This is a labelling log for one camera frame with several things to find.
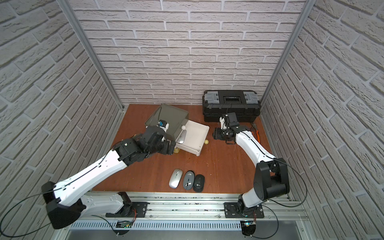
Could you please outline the three-drawer storage box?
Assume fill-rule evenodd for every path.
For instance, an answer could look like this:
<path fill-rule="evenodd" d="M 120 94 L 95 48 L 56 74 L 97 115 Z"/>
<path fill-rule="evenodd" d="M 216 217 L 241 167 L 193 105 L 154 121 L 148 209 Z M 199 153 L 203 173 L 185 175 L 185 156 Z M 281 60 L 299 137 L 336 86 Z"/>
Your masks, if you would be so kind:
<path fill-rule="evenodd" d="M 176 142 L 176 148 L 200 156 L 210 127 L 193 122 L 189 112 L 167 104 L 160 105 L 145 122 L 146 126 L 156 126 L 159 120 L 169 123 L 167 138 Z M 182 126 L 186 126 L 187 136 L 183 144 L 177 143 Z"/>

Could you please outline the silver computer mouse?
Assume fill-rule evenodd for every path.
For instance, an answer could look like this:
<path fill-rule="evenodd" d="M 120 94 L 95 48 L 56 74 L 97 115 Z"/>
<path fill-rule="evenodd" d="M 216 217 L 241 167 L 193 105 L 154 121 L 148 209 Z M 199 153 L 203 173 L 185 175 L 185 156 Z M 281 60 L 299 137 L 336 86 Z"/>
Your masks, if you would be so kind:
<path fill-rule="evenodd" d="M 171 178 L 169 181 L 169 187 L 172 189 L 176 189 L 181 181 L 182 176 L 183 176 L 183 171 L 180 169 L 175 169 L 171 175 Z"/>
<path fill-rule="evenodd" d="M 186 130 L 182 130 L 180 135 L 179 135 L 179 137 L 177 138 L 177 143 L 178 144 L 183 144 L 185 142 L 186 136 L 187 136 L 187 131 Z"/>

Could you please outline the grey computer mouse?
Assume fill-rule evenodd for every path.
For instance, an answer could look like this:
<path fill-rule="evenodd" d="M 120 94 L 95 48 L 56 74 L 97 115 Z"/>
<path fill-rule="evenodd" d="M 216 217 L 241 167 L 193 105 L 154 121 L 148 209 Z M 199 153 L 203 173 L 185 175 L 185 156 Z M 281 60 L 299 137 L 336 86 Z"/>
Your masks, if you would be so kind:
<path fill-rule="evenodd" d="M 183 180 L 183 188 L 187 191 L 191 190 L 194 186 L 194 181 L 195 173 L 193 171 L 187 171 Z"/>

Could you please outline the black computer mouse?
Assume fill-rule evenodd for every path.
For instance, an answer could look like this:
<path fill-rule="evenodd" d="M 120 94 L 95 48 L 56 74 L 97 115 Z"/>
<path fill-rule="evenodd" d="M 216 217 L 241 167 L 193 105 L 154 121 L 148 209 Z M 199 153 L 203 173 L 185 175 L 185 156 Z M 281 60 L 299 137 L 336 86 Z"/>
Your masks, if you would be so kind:
<path fill-rule="evenodd" d="M 201 193 L 204 190 L 205 177 L 203 175 L 196 175 L 193 185 L 193 190 L 197 193 Z"/>

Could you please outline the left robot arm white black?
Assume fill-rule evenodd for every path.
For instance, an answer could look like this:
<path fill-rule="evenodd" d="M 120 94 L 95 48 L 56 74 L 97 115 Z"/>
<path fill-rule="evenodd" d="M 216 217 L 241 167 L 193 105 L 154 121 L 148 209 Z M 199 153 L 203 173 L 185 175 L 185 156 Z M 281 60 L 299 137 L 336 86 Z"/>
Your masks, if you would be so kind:
<path fill-rule="evenodd" d="M 62 229 L 80 217 L 91 215 L 128 217 L 133 207 L 127 193 L 119 192 L 107 197 L 91 197 L 85 194 L 109 176 L 135 162 L 141 162 L 156 153 L 172 155 L 176 143 L 167 138 L 168 128 L 166 121 L 159 121 L 156 126 L 147 126 L 143 134 L 118 142 L 105 156 L 72 177 L 58 183 L 47 182 L 42 185 L 52 227 L 56 230 Z"/>

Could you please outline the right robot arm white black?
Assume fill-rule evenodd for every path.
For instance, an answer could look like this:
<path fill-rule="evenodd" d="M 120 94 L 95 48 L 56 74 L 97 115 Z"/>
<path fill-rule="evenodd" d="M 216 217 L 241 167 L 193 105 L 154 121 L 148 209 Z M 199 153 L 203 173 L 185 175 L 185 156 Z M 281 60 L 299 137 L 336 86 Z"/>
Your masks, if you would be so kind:
<path fill-rule="evenodd" d="M 287 162 L 270 154 L 254 137 L 249 128 L 241 125 L 235 113 L 223 114 L 219 128 L 215 128 L 215 140 L 240 146 L 255 165 L 253 187 L 239 196 L 237 211 L 242 215 L 263 202 L 290 192 Z"/>

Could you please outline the black plastic toolbox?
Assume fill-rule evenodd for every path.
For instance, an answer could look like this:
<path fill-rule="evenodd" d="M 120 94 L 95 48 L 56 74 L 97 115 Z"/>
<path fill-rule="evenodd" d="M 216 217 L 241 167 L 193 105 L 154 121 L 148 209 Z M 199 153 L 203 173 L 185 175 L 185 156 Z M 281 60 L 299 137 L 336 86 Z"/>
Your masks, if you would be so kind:
<path fill-rule="evenodd" d="M 261 113 L 261 102 L 255 91 L 205 91 L 203 116 L 205 122 L 219 122 L 224 114 L 235 113 L 240 123 L 252 123 Z"/>

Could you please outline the orange handled pliers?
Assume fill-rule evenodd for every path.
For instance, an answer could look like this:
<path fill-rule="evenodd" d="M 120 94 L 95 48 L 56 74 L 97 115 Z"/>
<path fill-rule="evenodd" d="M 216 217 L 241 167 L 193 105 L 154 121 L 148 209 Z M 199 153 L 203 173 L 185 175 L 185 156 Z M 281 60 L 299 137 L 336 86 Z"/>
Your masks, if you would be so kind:
<path fill-rule="evenodd" d="M 255 139 L 258 141 L 258 143 L 260 143 L 261 140 L 260 140 L 260 133 L 259 133 L 258 127 L 257 127 L 257 125 L 255 123 L 251 123 L 251 125 L 252 125 L 252 129 L 255 132 L 255 134 L 254 134 Z"/>

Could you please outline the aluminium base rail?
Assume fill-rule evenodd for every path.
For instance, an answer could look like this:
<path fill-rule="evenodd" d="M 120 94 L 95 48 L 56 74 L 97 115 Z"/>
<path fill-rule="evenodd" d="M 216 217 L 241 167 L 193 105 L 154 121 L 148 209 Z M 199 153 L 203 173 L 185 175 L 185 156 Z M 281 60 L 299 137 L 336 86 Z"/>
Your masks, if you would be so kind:
<path fill-rule="evenodd" d="M 303 207 L 287 196 L 281 205 L 265 202 L 251 214 L 238 214 L 236 194 L 129 192 L 137 217 L 82 217 L 70 230 L 239 231 L 262 222 L 292 221 L 299 227 L 309 220 Z"/>

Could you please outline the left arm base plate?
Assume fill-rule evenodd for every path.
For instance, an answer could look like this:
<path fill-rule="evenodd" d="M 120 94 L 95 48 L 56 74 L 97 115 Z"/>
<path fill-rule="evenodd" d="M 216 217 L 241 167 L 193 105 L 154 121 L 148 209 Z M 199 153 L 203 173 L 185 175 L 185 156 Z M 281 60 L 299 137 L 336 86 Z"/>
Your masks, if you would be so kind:
<path fill-rule="evenodd" d="M 117 213 L 106 213 L 107 218 L 144 218 L 146 216 L 148 202 L 132 202 L 129 206 L 124 205 Z"/>

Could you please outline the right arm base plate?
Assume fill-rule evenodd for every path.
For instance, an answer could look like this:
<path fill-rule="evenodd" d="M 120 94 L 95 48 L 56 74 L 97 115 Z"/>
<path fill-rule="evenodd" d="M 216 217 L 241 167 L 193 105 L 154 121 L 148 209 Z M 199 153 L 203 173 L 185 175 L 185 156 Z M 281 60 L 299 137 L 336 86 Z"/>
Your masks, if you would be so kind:
<path fill-rule="evenodd" d="M 261 205 L 256 205 L 254 207 L 247 208 L 240 202 L 225 202 L 224 213 L 227 219 L 253 219 L 254 217 L 256 217 L 256 219 L 263 219 L 265 217 L 264 209 Z"/>

